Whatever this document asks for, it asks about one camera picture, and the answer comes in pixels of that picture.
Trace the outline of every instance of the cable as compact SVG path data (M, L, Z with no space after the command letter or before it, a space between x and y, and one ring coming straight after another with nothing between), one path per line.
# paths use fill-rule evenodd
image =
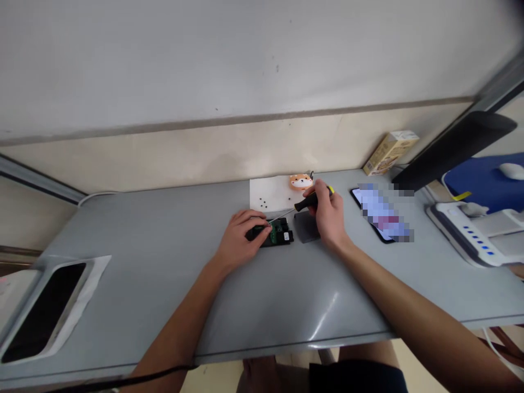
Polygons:
M517 377L519 377L523 382L524 382L524 379L522 376L518 375L514 370L513 370L513 367L515 368L518 368L519 370L523 370L524 371L524 368L522 367L519 367L517 365L514 365L513 363L507 361L500 353L499 351L497 351L497 349L493 346L493 343L491 342L490 340L490 337L489 335L487 334L487 330L485 327L482 328L482 331L484 332L484 337L486 337L486 341L487 341L487 344L490 346L490 348L493 350L493 352L495 352L495 354L499 357L499 359L501 360L502 363L504 363L504 365L509 368L513 374L515 374Z
M142 377L118 379L118 380L106 381L106 382L94 382L94 383L85 384L85 385L68 386L67 388L50 390L47 393L90 393L93 391L108 390L108 389L113 389L113 388L122 388L124 386L130 386L130 385L136 385L139 383L149 382L154 379L165 377L166 375L177 372L177 371L194 370L197 367L198 366L187 366L187 365L175 366L167 370L159 371L157 373L149 374L149 375L142 376Z
M92 197L97 197L99 195L113 195L113 194L119 194L119 192L118 191L104 191L104 192L94 193L94 194L88 195L88 196L82 198L80 200L80 202L78 202L77 207L80 208L84 204L85 201L87 201L88 199L90 199Z

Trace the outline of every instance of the yellow object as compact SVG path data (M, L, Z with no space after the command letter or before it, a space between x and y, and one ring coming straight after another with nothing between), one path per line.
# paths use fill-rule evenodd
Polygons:
M464 198L467 198L470 195L471 195L471 192L466 191L465 193L462 193L460 195L454 196L453 199L456 200L456 201L460 201L460 200L462 200Z
M368 176L383 175L418 140L419 137L413 131L388 132L366 165L364 165L364 172Z

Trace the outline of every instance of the screwdriver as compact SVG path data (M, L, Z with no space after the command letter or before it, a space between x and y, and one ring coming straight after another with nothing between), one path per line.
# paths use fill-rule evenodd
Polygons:
M333 189L333 187L331 186L327 186L327 189L329 190L329 196L332 196L335 192L335 190ZM298 202L295 204L295 208L294 209L291 209L290 211L282 214L281 216L278 216L277 218L274 218L272 219L271 221L268 221L267 223L268 224L271 224L273 221L275 220L278 220L279 218L282 218L284 217L285 215L288 215L290 214L291 212L294 212L294 211L301 211L302 209L304 209L305 207L308 207L308 206L317 206L318 205L318 196L316 194L315 191L313 191L311 194L309 194L307 197L304 198L304 200L302 202Z

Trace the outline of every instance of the blue mouse pad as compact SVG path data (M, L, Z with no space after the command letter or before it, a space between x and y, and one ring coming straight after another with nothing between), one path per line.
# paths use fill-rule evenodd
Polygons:
M453 195L470 191L466 202L490 208L489 213L503 209L524 210L524 180L512 180L499 170L504 163L524 166L524 153L506 156L470 158L448 172L444 181Z

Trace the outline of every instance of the orange dog figurine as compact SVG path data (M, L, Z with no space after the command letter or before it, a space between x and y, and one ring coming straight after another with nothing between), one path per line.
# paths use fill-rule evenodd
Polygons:
M304 191L313 185L313 180L306 174L289 176L289 187L295 191Z

